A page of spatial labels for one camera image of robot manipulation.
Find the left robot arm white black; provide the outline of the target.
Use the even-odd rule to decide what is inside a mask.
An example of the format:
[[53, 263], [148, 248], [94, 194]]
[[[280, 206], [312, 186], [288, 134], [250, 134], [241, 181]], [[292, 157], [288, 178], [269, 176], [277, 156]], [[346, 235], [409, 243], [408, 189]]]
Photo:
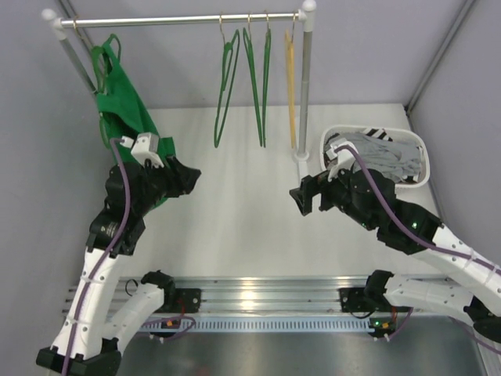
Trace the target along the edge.
[[138, 329], [154, 312], [175, 306], [175, 281], [158, 270], [146, 273], [132, 297], [109, 314], [121, 274], [146, 228], [145, 216], [163, 199], [191, 193], [201, 174], [174, 155], [162, 167], [119, 162], [110, 169], [104, 207], [89, 227], [74, 300], [53, 343], [38, 351], [39, 367], [61, 375], [115, 375]]

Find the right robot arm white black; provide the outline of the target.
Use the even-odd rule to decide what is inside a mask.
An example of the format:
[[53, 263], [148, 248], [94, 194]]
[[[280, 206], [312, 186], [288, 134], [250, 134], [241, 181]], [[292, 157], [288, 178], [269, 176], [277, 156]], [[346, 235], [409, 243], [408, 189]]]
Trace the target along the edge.
[[483, 337], [500, 341], [500, 267], [460, 240], [444, 222], [426, 208], [396, 197], [394, 183], [373, 169], [341, 169], [307, 175], [290, 190], [302, 215], [338, 209], [364, 229], [375, 231], [379, 242], [438, 269], [456, 282], [455, 287], [406, 279], [376, 270], [366, 282], [367, 305], [427, 309], [450, 316], [472, 327]]

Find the green tank top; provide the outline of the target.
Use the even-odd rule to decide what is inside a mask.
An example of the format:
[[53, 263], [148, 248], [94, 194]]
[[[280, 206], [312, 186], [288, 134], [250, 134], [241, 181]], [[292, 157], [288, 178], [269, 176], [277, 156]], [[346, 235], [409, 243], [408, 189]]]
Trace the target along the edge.
[[121, 42], [118, 36], [111, 34], [101, 46], [108, 68], [105, 75], [106, 91], [96, 95], [96, 106], [103, 113], [110, 140], [122, 136], [135, 139], [144, 132], [158, 135], [148, 110], [121, 66]]

